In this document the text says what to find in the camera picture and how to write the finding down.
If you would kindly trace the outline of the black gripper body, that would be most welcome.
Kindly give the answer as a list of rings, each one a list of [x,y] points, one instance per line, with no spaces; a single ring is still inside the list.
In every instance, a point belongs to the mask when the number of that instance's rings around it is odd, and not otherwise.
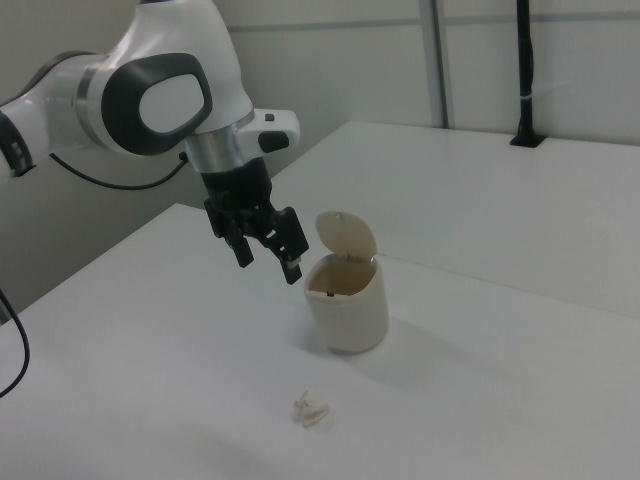
[[[272,213],[272,183],[263,157],[225,172],[202,173],[208,192],[205,210],[208,215],[234,214],[253,210]]]

